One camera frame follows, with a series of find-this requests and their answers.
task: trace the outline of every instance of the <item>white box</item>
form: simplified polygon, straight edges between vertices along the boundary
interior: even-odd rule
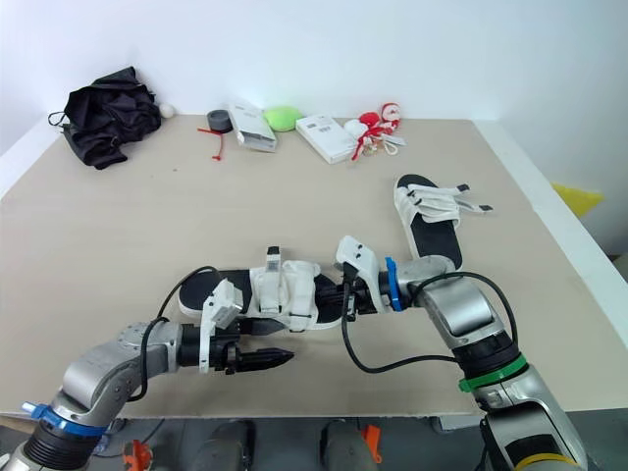
[[[345,160],[357,146],[357,140],[329,116],[301,118],[296,130],[329,164]]]
[[[255,150],[275,152],[277,139],[262,115],[262,110],[246,103],[229,105],[237,143]]]

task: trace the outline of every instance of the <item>white wall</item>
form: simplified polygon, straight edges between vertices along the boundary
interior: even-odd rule
[[[395,100],[406,117],[502,119],[551,180],[606,193],[585,225],[628,251],[628,2],[7,1],[0,151],[130,64],[186,113],[237,95],[337,116]]]

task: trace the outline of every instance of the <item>red string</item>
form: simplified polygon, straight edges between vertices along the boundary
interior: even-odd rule
[[[218,131],[206,130],[204,128],[196,128],[197,131],[208,132],[210,134],[215,134],[220,138],[220,149],[218,149],[218,154],[212,155],[212,159],[214,160],[223,160],[221,155],[223,154],[223,134]]]

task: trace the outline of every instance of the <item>beige tabletop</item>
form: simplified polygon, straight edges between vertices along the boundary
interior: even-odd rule
[[[0,411],[49,401],[67,365],[131,322],[149,320],[193,268],[284,259],[332,267],[344,235],[380,257],[410,258],[393,206],[406,173],[439,185],[469,183],[470,198],[496,210],[463,215],[464,268],[494,279],[519,324],[520,346],[568,410],[628,406],[628,352],[528,200],[463,121],[403,122],[397,156],[328,165],[296,133],[276,154],[248,151],[228,134],[224,160],[204,117],[179,116],[124,148],[128,162],[85,167],[58,139],[5,196],[1,210]],[[169,308],[172,320],[189,322]],[[363,316],[349,326],[363,361],[447,353],[425,312]],[[350,361],[340,329],[275,334],[243,348],[295,352],[273,370],[199,375],[194,368],[151,380],[123,416],[437,415],[477,412],[448,363],[368,375]]]

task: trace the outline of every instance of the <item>blue ring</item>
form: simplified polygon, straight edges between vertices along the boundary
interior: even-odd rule
[[[386,257],[386,268],[389,269],[389,290],[391,292],[392,309],[401,311],[401,301],[399,300],[399,286],[396,281],[396,263],[390,257]]]
[[[37,405],[30,416],[33,419],[41,419],[68,434],[79,435],[81,437],[100,437],[107,431],[107,427],[91,427],[66,420],[60,415],[57,415],[50,406],[46,404]]]

